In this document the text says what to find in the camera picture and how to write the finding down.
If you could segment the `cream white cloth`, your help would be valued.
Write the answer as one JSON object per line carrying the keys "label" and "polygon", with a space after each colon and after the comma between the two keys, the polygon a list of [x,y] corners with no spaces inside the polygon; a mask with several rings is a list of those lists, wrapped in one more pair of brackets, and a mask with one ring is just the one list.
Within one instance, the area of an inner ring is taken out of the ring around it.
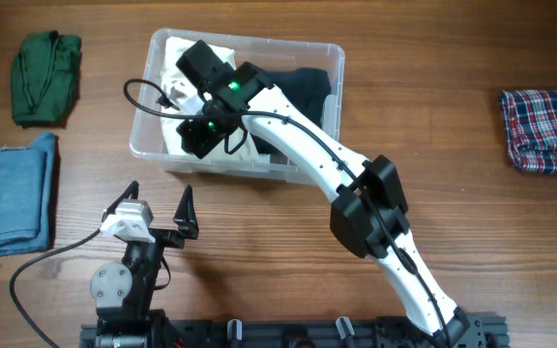
{"label": "cream white cloth", "polygon": [[[198,97],[196,88],[176,66],[183,53],[193,44],[194,41],[178,37],[170,37],[166,40],[164,61],[161,68],[161,88],[176,106],[176,109],[163,107],[161,109],[163,113],[195,114],[201,109],[202,100]],[[182,120],[161,118],[162,135],[167,152],[172,156],[195,159],[195,155],[188,154],[183,150],[182,136],[177,132],[177,128],[181,124]],[[224,152],[224,141],[222,140],[205,159],[257,162],[260,157],[249,135],[245,144],[233,155]]]}

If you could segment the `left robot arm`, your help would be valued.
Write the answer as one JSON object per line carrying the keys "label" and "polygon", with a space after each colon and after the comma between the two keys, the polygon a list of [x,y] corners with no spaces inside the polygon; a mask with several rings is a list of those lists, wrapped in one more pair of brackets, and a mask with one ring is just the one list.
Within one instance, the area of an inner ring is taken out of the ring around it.
{"label": "left robot arm", "polygon": [[90,281],[96,302],[97,325],[83,327],[81,347],[184,347],[183,337],[162,309],[152,309],[161,269],[168,270],[163,255],[167,248],[182,249],[186,240],[198,238],[199,226],[193,207],[192,187],[187,186],[173,216],[175,229],[156,228],[149,203],[138,198],[139,183],[133,181],[103,211],[99,232],[126,244],[119,262],[99,267]]}

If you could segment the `clear plastic storage container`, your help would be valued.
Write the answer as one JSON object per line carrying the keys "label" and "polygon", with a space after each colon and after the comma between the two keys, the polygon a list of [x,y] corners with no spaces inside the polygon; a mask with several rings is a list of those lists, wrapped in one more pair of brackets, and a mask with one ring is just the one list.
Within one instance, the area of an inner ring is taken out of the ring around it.
{"label": "clear plastic storage container", "polygon": [[[209,45],[222,46],[235,51],[237,63],[251,62],[266,70],[288,72],[299,68],[315,68],[327,72],[331,93],[324,101],[321,129],[333,139],[340,135],[342,90],[345,53],[335,43],[309,43],[162,28],[150,42],[143,78],[156,84],[161,82],[165,63],[167,40],[175,37]],[[156,163],[168,172],[207,172],[222,175],[252,177],[310,185],[312,180],[293,161],[281,153],[262,156],[258,162],[236,160],[198,159],[193,155],[168,152],[161,119],[136,110],[132,124],[129,148],[140,159]]]}

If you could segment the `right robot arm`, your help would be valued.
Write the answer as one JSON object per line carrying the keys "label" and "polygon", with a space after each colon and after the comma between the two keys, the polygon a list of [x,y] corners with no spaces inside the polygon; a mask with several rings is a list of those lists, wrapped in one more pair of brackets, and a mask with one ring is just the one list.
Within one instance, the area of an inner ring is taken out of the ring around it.
{"label": "right robot arm", "polygon": [[223,144],[233,154],[238,149],[229,137],[235,131],[269,143],[324,192],[332,233],[352,254],[378,265],[410,322],[437,347],[459,342],[469,324],[415,246],[407,200],[389,159],[368,159],[341,145],[269,72],[250,62],[233,68],[203,41],[185,50],[176,66],[204,102],[177,129],[185,152],[202,159]]}

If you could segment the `black cloth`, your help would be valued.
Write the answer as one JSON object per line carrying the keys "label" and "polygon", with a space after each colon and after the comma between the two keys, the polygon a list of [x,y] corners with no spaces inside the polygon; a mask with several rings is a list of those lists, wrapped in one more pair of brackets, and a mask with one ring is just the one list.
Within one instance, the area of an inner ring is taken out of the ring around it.
{"label": "black cloth", "polygon": [[324,102],[331,94],[331,84],[324,70],[299,68],[293,71],[268,72],[258,69],[279,87],[286,98],[317,127],[322,127]]}

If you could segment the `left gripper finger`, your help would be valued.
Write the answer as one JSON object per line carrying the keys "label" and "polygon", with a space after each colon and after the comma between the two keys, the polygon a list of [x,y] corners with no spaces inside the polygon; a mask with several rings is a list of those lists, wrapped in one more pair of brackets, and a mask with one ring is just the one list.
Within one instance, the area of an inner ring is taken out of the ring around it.
{"label": "left gripper finger", "polygon": [[196,240],[198,238],[199,226],[193,205],[192,186],[186,186],[173,221],[177,224],[178,233],[183,239]]}
{"label": "left gripper finger", "polygon": [[109,215],[114,214],[116,208],[124,199],[137,199],[138,191],[139,183],[137,181],[132,181],[124,192],[103,211],[102,220],[106,220]]}

